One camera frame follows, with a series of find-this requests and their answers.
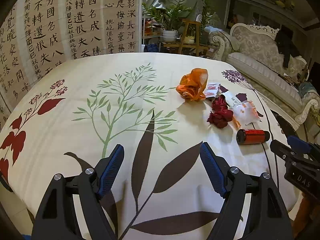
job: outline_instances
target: orange plastic bag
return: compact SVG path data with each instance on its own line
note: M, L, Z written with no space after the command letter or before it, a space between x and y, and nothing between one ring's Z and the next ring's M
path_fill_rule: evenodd
M181 78L176 91L185 99L191 101L205 100L203 91L207 87L208 71L203 68L194 68L190 74Z

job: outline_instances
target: crumpled bag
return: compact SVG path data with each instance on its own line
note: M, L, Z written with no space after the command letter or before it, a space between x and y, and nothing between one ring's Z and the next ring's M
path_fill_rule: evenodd
M210 112L207 122L214 124L218 128L224 128L228 122L232 121L233 111L228 109L226 98L220 95L212 102L212 112Z
M191 101L205 100L203 91L207 87L208 71L203 68L194 68L190 74L181 78L176 91L185 99Z

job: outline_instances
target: red cylindrical container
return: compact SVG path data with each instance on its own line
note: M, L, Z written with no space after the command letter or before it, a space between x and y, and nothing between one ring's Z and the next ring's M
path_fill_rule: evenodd
M269 139L270 133L268 131L254 129L240 129L236 136L239 145L263 143Z

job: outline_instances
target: sofa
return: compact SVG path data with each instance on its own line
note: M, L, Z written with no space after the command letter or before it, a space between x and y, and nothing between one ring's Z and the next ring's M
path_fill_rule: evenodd
M278 31L269 26L238 23L231 28L231 38L224 32L212 32L209 42L218 46L212 59L232 65L255 90L300 125L310 111L314 114L319 112L320 96L312 90L301 98L297 90L282 78L290 77L298 84L297 74L302 73L307 62L301 56L290 56L288 68L283 67L284 55L278 53L274 41Z

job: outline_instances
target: black lid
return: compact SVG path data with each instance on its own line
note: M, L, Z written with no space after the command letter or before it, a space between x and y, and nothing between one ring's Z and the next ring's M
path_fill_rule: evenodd
M268 131L264 131L264 134L266 135L266 138L264 141L267 142L270 139L270 133Z
M236 140L237 140L238 144L243 144L244 143L244 141L245 141L245 131L243 129L240 129L237 132Z

